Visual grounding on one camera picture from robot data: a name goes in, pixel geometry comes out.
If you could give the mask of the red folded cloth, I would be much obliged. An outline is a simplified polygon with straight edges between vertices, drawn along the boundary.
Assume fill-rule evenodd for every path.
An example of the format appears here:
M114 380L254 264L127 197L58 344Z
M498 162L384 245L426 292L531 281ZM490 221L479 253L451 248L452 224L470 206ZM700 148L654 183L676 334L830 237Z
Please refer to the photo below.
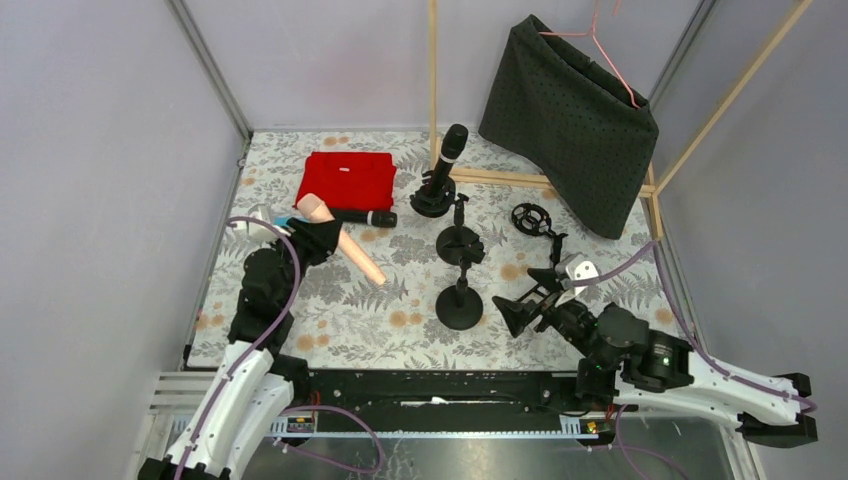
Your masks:
M394 205L396 172L388 152L313 152L305 160L294 204L314 194L329 208L387 211Z

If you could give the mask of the black clip microphone stand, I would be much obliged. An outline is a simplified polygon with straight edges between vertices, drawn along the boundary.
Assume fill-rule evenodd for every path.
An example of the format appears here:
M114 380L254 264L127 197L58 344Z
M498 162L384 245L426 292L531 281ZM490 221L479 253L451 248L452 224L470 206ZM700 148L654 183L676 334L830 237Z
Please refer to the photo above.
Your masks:
M437 318L451 330L468 330L480 322L484 310L481 296L469 286L467 278L472 265L480 264L485 257L483 242L476 234L468 235L467 240L452 239L438 245L437 253L460 268L456 283L446 287L436 300Z

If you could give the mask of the black tripod shock mount stand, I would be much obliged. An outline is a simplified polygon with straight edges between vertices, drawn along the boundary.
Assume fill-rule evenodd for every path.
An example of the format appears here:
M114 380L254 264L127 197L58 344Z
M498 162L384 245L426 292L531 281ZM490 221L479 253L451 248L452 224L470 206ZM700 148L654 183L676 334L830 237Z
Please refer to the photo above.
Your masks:
M567 233L556 233L552 230L551 215L540 205L532 203L521 203L511 212L513 225L525 235L532 237L547 237L551 240L551 251L549 254L550 266L554 268L562 258L562 247ZM529 297L530 290L518 299L519 302L533 301Z

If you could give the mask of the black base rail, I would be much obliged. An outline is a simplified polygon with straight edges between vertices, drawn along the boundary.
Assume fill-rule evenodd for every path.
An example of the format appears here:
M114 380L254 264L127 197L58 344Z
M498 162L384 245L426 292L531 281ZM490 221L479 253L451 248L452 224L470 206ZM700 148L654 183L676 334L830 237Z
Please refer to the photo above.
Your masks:
M311 438L565 439L606 445L614 409L576 393L572 371L350 370L293 372L291 406L269 436Z

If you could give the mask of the peach pink microphone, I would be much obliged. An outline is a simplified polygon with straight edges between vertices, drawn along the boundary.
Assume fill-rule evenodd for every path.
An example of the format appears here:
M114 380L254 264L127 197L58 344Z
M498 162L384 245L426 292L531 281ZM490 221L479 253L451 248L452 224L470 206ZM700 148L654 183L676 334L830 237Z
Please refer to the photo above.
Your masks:
M387 281L381 268L343 229L341 222L333 216L320 197L312 193L305 194L296 202L296 208L310 223L337 226L336 249L340 250L373 284L382 286Z

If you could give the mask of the blue microphone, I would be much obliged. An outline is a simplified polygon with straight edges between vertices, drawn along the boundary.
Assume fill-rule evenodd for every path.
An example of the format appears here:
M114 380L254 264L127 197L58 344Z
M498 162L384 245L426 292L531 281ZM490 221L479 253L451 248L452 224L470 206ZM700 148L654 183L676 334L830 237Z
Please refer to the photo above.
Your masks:
M285 232L286 234L290 234L292 232L291 226L288 222L291 220L291 217L276 217L273 220L273 225L280 230L281 232Z

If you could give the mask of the wooden rack frame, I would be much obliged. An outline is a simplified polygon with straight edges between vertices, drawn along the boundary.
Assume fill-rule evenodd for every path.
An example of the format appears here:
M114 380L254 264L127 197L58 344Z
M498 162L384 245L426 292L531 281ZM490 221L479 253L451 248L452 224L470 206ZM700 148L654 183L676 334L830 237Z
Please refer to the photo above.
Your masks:
M653 176L653 169L649 168L643 185L640 186L638 196L648 203L648 214L651 220L651 232L655 240L661 240L665 236L662 215L660 211L660 194L668 186L676 173L695 152L700 143L707 137L712 128L726 113L732 103L738 98L749 81L755 76L762 65L767 61L773 51L782 42L784 37L792 30L795 24L802 18L807 9L813 4L811 0L794 1L787 9L785 16L775 26L769 37L762 43L756 55L749 64L741 71L738 79L727 91L722 100L717 103L716 108L707 118L706 122L697 130L696 134L687 143L679 158L658 179ZM437 128L437 104L438 104L438 2L429 0L428 5L428 72L429 72L429 142L430 142L430 166L434 167L438 160L438 148L441 146L441 137ZM522 174L514 172L487 171L481 169L455 168L452 170L452 178L455 181L469 184L505 185L523 188L535 188L551 190L553 185L549 179L541 174Z

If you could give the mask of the black handheld microphone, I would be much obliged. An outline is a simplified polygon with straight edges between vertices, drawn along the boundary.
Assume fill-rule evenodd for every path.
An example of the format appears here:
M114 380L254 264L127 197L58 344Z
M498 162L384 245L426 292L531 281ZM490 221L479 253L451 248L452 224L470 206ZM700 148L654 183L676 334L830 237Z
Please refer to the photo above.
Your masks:
M451 170L465 149L469 131L462 124L450 126L441 143L438 159L433 168L424 193L428 197L439 194L447 184Z

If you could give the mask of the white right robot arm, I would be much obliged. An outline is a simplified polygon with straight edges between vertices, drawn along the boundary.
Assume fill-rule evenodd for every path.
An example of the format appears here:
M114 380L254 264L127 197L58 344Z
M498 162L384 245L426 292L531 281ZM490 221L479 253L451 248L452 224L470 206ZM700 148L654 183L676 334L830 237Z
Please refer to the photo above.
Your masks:
M771 448L817 441L816 421L805 406L811 394L808 376L764 376L718 361L615 303L593 314L578 299L599 277L589 261L529 274L536 284L524 295L493 299L510 334L518 337L528 326L538 332L553 329L581 355L563 393L543 389L544 405L677 411Z

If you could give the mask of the dark grey dotted cloth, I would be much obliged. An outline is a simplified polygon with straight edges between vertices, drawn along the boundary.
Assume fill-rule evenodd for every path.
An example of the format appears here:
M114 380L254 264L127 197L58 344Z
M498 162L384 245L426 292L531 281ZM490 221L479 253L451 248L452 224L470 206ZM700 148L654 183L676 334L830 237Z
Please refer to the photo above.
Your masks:
M659 127L639 92L529 15L509 32L478 132L539 167L585 228L617 240Z

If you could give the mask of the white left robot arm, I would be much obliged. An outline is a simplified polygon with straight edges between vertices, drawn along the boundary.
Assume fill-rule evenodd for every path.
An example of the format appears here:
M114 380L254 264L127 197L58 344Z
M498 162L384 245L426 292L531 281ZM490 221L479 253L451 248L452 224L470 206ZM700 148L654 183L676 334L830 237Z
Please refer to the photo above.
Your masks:
M342 223L291 219L274 241L250 253L228 344L192 419L141 479L240 479L271 423L308 397L308 364L282 353L290 312L308 267L339 244Z

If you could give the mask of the black round base stand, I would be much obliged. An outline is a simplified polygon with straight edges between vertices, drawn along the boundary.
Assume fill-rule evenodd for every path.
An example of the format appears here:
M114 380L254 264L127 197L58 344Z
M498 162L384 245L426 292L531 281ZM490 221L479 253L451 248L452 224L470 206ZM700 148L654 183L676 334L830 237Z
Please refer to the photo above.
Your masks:
M484 245L480 236L465 225L465 204L469 197L459 193L454 202L453 225L444 229L437 237L436 252L447 264L459 266L463 261L480 264L484 257Z

